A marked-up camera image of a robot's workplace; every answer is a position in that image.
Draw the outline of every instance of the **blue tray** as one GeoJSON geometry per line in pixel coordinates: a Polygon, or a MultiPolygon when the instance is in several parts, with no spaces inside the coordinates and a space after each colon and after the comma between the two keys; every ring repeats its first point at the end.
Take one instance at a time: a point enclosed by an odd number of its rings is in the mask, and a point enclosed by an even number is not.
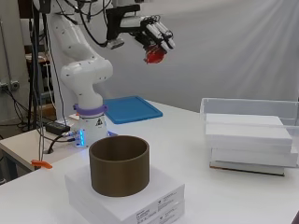
{"type": "Polygon", "coordinates": [[[115,124],[135,122],[144,119],[155,119],[163,113],[139,96],[105,100],[108,106],[106,115],[115,124]]]}

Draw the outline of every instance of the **stack of white boxes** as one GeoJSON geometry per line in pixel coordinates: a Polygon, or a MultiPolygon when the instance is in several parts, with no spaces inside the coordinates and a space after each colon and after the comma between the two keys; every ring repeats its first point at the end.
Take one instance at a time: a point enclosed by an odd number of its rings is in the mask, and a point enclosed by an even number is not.
{"type": "Polygon", "coordinates": [[[91,224],[171,224],[185,211],[184,184],[152,166],[148,186],[123,198],[95,192],[89,165],[67,174],[65,183],[70,204],[91,224]]]}
{"type": "Polygon", "coordinates": [[[297,167],[292,130],[275,116],[206,114],[210,166],[273,175],[297,167]]]}

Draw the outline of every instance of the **cardboard tube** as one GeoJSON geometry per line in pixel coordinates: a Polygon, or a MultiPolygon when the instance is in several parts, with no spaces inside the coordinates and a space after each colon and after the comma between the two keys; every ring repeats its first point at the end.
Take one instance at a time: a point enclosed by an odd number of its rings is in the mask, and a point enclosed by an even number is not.
{"type": "Polygon", "coordinates": [[[150,147],[138,137],[113,136],[90,147],[93,189],[108,197],[136,194],[150,182],[150,147]]]}

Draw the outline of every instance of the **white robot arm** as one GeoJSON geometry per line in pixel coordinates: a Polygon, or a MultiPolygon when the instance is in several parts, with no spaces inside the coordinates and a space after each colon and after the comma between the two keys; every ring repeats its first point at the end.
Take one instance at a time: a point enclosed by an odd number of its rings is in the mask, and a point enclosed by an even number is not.
{"type": "Polygon", "coordinates": [[[97,14],[104,13],[107,23],[107,41],[99,43],[94,37],[93,41],[102,48],[114,49],[123,45],[119,34],[128,33],[146,51],[146,63],[159,63],[175,47],[173,34],[160,22],[159,16],[135,15],[140,10],[137,3],[141,1],[143,0],[34,0],[39,11],[51,15],[51,27],[59,47],[73,61],[63,66],[61,80],[78,97],[75,108],[80,117],[76,127],[76,145],[79,147],[88,147],[108,136],[104,114],[107,107],[103,105],[102,96],[94,91],[93,85],[110,78],[113,68],[110,61],[91,48],[79,22],[71,14],[78,13],[89,32],[84,16],[89,21],[92,4],[96,4],[100,8],[97,14]],[[82,10],[84,5],[90,6],[88,13],[82,10]]]}

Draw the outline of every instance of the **white table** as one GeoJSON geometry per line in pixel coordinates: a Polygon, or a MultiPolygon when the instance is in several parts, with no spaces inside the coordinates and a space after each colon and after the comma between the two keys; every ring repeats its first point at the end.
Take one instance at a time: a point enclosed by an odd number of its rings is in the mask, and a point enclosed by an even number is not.
{"type": "MultiPolygon", "coordinates": [[[[299,210],[298,170],[279,177],[210,169],[199,114],[153,104],[162,118],[107,125],[146,139],[151,164],[186,183],[186,214],[177,224],[292,222],[299,210]]],[[[87,224],[68,204],[64,174],[88,163],[84,150],[0,187],[0,222],[87,224]]]]}
{"type": "MultiPolygon", "coordinates": [[[[56,135],[46,132],[45,135],[50,139],[56,137],[56,135]]],[[[50,143],[50,140],[45,139],[44,150],[48,150],[50,143]]],[[[0,149],[4,154],[3,165],[6,171],[3,173],[4,178],[6,180],[12,180],[18,177],[16,164],[26,172],[34,171],[35,167],[31,165],[31,160],[39,160],[38,148],[39,133],[37,130],[1,140],[0,149]]],[[[73,147],[73,145],[69,143],[56,143],[53,150],[53,153],[44,155],[44,161],[49,163],[60,161],[83,149],[73,147]]]]}

